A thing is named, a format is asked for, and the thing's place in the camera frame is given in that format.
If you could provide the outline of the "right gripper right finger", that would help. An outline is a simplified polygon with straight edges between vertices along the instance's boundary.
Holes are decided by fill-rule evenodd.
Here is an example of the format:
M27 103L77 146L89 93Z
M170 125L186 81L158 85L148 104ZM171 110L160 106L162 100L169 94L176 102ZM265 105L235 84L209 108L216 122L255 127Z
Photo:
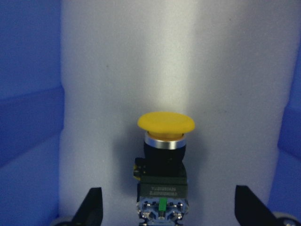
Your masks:
M248 186L236 185L235 217L241 226L277 226L277 219Z

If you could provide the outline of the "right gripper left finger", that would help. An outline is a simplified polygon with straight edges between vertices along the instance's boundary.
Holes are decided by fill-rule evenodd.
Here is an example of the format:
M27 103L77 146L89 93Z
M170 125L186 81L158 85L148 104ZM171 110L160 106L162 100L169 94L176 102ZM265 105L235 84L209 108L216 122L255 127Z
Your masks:
M103 220L102 188L90 188L71 220L71 226L100 226Z

